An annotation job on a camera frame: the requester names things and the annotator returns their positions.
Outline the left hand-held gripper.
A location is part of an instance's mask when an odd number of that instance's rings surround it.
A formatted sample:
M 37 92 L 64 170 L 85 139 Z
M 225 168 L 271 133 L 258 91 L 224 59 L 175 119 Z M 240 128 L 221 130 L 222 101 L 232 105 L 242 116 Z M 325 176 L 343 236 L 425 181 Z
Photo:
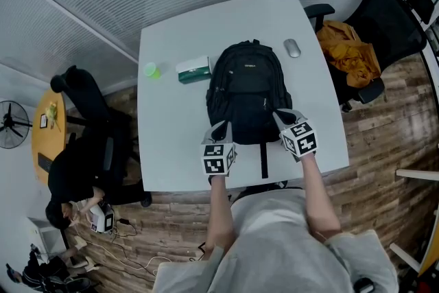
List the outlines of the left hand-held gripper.
M 218 137 L 219 128 L 219 125 L 214 125 L 204 134 L 201 143 L 202 167 L 206 176 L 228 177 L 237 157 L 233 127 L 230 121 L 226 123 L 226 135 L 222 139 Z

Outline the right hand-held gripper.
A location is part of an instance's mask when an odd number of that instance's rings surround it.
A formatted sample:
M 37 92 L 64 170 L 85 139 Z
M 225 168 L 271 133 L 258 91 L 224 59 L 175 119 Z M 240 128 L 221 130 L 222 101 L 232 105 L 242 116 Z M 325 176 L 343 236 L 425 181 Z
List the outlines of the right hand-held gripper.
M 316 131 L 310 121 L 298 110 L 278 109 L 272 113 L 284 148 L 296 162 L 318 149 Z

